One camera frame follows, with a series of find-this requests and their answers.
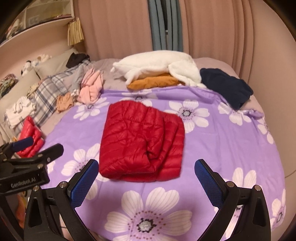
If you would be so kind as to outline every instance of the plaid shirt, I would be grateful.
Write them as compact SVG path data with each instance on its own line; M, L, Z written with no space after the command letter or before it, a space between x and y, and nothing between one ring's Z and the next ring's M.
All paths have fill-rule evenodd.
M83 60L80 65L88 66L90 61ZM57 98L59 95L65 95L68 90L64 85L64 78L73 76L75 77L76 70L80 65L70 68L62 73L47 76L40 84L35 92L32 102L36 104L36 111L31 114L36 126L39 128L52 116L57 109ZM5 114L4 120L9 123L7 115ZM21 133L24 120L14 127L14 134L17 136Z

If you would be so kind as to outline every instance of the pink curtain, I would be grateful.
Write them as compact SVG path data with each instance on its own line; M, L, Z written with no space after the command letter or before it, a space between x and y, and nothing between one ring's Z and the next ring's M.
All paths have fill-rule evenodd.
M184 52L226 62L248 81L253 52L249 0L179 0Z
M91 60L152 51L147 0L74 0Z

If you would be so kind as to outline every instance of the red puffer jacket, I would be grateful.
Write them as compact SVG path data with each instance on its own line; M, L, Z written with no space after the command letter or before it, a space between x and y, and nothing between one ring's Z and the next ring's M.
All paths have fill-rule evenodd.
M176 115L134 101L111 104L101 141L100 174L131 182L179 177L184 136Z
M27 137L33 137L34 143L32 146L17 152L20 157L33 157L44 145L44 140L41 138L41 131L35 126L32 117L28 116L24 121L24 126L20 134L19 140Z

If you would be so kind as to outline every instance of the white cloth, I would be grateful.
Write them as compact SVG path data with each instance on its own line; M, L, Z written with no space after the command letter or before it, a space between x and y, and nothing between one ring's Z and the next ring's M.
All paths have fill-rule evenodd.
M126 78L126 85L133 80L163 73L170 73L189 86L198 86L202 80L200 71L189 54L170 50L157 50L125 57L113 63L111 72L115 71Z
M28 115L33 114L35 110L36 105L33 104L27 97L20 97L18 101L13 104L12 108L6 110L8 125L13 129Z

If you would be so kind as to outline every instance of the black cloth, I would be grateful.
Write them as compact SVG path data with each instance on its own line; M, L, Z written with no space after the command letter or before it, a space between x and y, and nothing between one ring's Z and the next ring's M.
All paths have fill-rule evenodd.
M200 70L202 83L210 90L221 94L234 110L240 109L254 93L242 79L230 76L220 69Z
M72 53L68 59L66 67L68 69L73 68L74 66L79 65L85 59L89 60L89 55L86 55L85 53Z

